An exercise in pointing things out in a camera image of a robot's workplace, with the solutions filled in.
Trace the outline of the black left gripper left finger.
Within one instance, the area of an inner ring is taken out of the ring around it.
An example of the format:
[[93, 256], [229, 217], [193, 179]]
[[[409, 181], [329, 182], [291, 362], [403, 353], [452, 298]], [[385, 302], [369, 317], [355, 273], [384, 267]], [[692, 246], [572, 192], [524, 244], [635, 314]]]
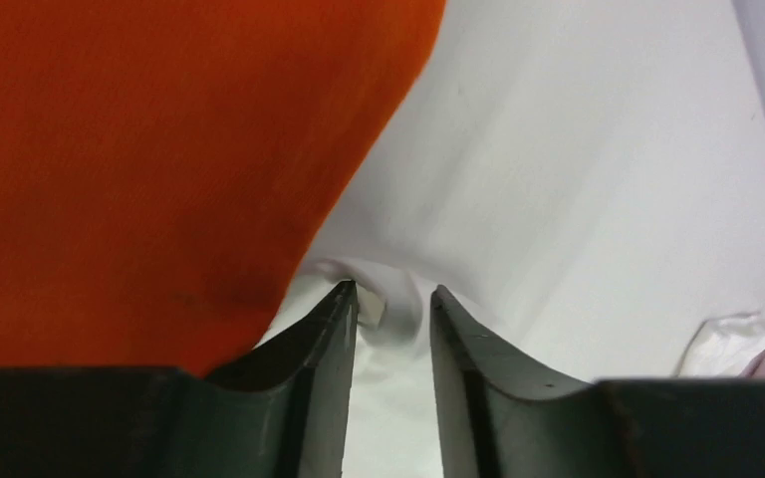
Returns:
[[204, 378], [173, 367], [0, 368], [0, 477], [338, 477], [358, 290]]

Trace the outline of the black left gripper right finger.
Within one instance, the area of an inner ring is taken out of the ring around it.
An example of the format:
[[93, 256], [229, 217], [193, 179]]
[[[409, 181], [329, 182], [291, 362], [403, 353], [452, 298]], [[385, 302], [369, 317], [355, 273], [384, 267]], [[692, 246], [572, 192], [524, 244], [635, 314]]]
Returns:
[[587, 383], [481, 325], [445, 287], [429, 326], [447, 477], [765, 477], [765, 379]]

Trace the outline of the white printed t shirt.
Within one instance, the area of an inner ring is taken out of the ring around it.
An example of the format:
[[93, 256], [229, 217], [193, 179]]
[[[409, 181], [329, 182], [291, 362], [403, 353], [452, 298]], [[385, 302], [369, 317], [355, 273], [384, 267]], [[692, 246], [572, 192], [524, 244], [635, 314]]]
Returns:
[[765, 108], [745, 1], [452, 1], [277, 327], [358, 289], [343, 470], [447, 477], [430, 299], [575, 379], [745, 378]]

